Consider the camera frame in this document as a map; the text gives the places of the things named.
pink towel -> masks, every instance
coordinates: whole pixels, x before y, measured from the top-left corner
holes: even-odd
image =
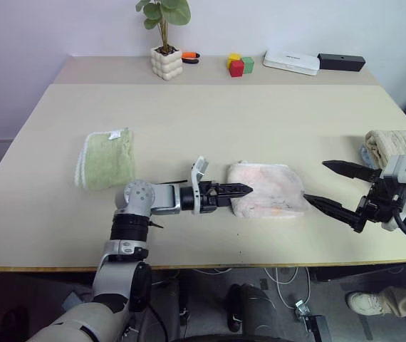
[[[310,207],[303,198],[300,178],[287,165],[233,164],[228,183],[243,183],[254,189],[231,200],[237,217],[298,217]]]

shoe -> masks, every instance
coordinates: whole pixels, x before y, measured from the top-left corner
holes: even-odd
[[[0,342],[24,342],[29,339],[29,314],[26,308],[18,306],[7,311],[2,318]]]
[[[383,304],[378,294],[366,292],[353,292],[345,299],[349,308],[357,314],[374,316],[390,313],[390,310]]]

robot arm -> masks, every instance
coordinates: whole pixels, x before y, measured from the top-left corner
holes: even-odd
[[[406,234],[406,155],[392,156],[384,170],[329,160],[323,162],[332,171],[349,178],[370,182],[369,193],[363,196],[355,212],[343,208],[341,203],[331,199],[304,195],[314,207],[324,214],[349,224],[361,233],[366,222],[382,222],[382,228],[392,231],[400,228]]]
[[[116,199],[110,240],[93,282],[93,302],[78,305],[50,326],[41,329],[30,341],[113,342],[126,329],[133,312],[146,308],[150,301],[152,269],[147,258],[147,233],[152,214],[195,214],[213,212],[230,205],[230,198],[252,191],[243,184],[200,182],[208,163],[203,157],[192,168],[192,186],[131,182]]]

folded towel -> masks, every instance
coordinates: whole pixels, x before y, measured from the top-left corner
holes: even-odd
[[[128,128],[87,136],[76,165],[76,187],[102,190],[134,179],[132,132]]]
[[[406,153],[406,130],[371,130],[365,137],[370,159],[384,169],[392,155]]]
[[[303,184],[287,165],[233,164],[228,182],[254,189],[244,197],[231,199],[237,217],[297,217],[309,209]]]

yellow block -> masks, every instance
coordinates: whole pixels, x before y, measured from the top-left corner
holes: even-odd
[[[230,69],[230,64],[232,61],[239,61],[241,59],[241,55],[238,53],[230,53],[227,59],[227,69]]]

